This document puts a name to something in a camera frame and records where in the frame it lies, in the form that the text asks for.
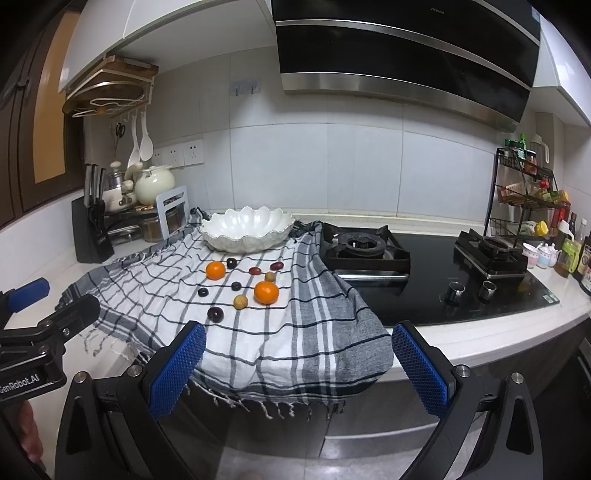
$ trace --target bowl rim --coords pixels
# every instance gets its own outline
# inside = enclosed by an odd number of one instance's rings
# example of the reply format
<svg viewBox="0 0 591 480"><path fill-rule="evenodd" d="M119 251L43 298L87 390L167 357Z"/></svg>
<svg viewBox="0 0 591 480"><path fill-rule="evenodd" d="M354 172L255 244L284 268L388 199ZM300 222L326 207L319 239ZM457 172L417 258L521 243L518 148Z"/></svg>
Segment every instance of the bowl rim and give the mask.
<svg viewBox="0 0 591 480"><path fill-rule="evenodd" d="M289 222L289 223L288 223L288 225L287 225L287 226L286 226L284 229L282 229L282 230L269 230L269 231L268 231L267 233L265 233L265 235L263 235L263 236L242 235L240 238L232 238L232 237L229 237L229 236L227 236L227 235L223 235L223 234L222 234L222 235L213 235L211 232L208 232L208 231L206 230L206 228L205 228L205 227L206 227L206 226L207 226L207 225L208 225L210 222L212 222L212 221L213 221L213 215L218 215L219 217L223 218L223 217L224 217L224 216L226 216L226 215L227 215L229 212L234 212L234 213L242 213L244 210L247 210L247 211L248 211L248 210L250 210L252 213L257 213L257 212L259 212L260 210L266 210L266 211L268 211L269 213L272 213L272 212L276 212L277 210L279 210L279 211L281 212L281 216L284 216L284 215L288 215L288 216L289 216L289 218L290 218L290 222ZM257 208L256 210L255 210L255 209L253 209L252 207L249 207L249 206L242 207L242 209L240 209L240 210L234 210L234 209L232 209L232 208L229 208L229 209L226 209L226 211L225 211L224 213L214 213L213 215L212 215L212 220L203 220L203 221L202 221L202 223L201 223L201 233L202 233L202 234L204 234L204 235L207 235L207 236L209 236L209 237L210 237L210 238L212 238L212 239L226 238L226 239L228 239L228 240L230 240L230 241L232 241L232 242L240 242L240 241L242 241L242 240L243 240L243 239L245 239L245 238L255 238L255 239L260 239L260 240L262 240L262 239L266 238L268 235L270 235L270 234L272 234L272 233L281 233L281 234L283 234L283 233L284 233L284 232L285 232L287 229L291 229L291 227L293 226L293 223L294 223L294 221L295 221L295 220L294 220L293 213L291 213L291 211L290 211L290 210L284 211L282 208L276 208L276 209L273 209L273 210L271 210L269 207L265 207L265 206L263 206L263 207L259 207L259 208Z"/></svg>

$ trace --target orange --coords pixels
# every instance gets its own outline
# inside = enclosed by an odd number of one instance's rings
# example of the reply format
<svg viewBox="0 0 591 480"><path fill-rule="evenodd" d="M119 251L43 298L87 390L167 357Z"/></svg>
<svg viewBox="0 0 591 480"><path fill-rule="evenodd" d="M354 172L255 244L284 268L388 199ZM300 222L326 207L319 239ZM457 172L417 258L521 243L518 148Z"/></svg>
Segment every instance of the orange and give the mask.
<svg viewBox="0 0 591 480"><path fill-rule="evenodd" d="M279 298L279 288L269 281L260 281L255 286L255 298L264 305L275 303Z"/></svg>
<svg viewBox="0 0 591 480"><path fill-rule="evenodd" d="M209 262L205 274L210 280L219 280L226 274L226 267L222 262Z"/></svg>

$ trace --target white cabinet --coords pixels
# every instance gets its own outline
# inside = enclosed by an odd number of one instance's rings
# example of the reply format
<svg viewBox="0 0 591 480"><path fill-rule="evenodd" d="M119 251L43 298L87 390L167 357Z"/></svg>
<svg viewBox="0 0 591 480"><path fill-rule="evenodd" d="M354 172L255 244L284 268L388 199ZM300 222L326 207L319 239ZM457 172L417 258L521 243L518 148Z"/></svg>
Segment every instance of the white cabinet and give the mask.
<svg viewBox="0 0 591 480"><path fill-rule="evenodd" d="M591 125L591 78L554 25L541 19L538 69L530 106L554 113L565 124Z"/></svg>
<svg viewBox="0 0 591 480"><path fill-rule="evenodd" d="M88 0L68 45L60 90L121 42L133 3L134 0Z"/></svg>
<svg viewBox="0 0 591 480"><path fill-rule="evenodd" d="M166 72L186 63L276 45L270 0L88 0L61 72L60 90L106 53Z"/></svg>

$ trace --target knife block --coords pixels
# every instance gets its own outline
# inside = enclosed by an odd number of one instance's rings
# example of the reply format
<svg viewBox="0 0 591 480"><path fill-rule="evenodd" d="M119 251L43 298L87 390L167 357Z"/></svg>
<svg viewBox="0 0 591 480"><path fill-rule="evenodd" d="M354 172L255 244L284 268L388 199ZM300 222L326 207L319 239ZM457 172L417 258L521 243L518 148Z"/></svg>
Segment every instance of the knife block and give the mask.
<svg viewBox="0 0 591 480"><path fill-rule="evenodd" d="M103 200L89 207L84 197L72 200L72 229L78 262L103 263L115 253L105 228Z"/></svg>

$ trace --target stove knob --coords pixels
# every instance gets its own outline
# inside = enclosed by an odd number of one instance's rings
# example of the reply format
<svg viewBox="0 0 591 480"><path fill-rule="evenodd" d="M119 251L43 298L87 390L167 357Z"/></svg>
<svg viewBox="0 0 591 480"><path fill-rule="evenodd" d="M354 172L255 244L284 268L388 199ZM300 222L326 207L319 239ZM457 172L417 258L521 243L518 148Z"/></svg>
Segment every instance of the stove knob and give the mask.
<svg viewBox="0 0 591 480"><path fill-rule="evenodd" d="M491 281L482 282L478 296L481 300L489 301L496 292L496 285Z"/></svg>
<svg viewBox="0 0 591 480"><path fill-rule="evenodd" d="M453 281L447 288L445 299L449 303L459 303L462 294L466 291L466 287L457 281Z"/></svg>

